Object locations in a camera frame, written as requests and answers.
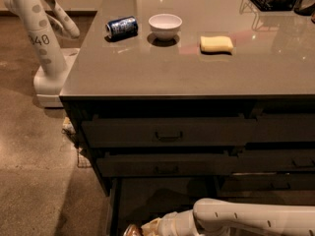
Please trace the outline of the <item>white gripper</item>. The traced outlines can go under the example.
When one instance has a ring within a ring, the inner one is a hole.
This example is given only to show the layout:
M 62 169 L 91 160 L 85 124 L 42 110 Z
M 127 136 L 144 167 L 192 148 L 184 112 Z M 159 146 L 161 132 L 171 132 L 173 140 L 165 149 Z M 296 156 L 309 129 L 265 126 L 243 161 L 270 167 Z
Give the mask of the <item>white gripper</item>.
M 141 226 L 143 236 L 230 236 L 230 229 L 218 226 L 203 229 L 194 217 L 193 210 L 172 212 L 162 219 L 155 218 Z

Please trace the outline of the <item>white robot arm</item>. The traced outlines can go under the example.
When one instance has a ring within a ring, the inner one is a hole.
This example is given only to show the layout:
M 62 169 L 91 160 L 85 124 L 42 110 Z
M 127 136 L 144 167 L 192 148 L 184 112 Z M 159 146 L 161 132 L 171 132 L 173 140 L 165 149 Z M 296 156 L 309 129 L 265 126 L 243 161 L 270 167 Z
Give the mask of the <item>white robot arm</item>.
M 232 228 L 262 236 L 315 236 L 314 206 L 254 205 L 201 199 L 141 227 L 144 236 L 230 236 Z

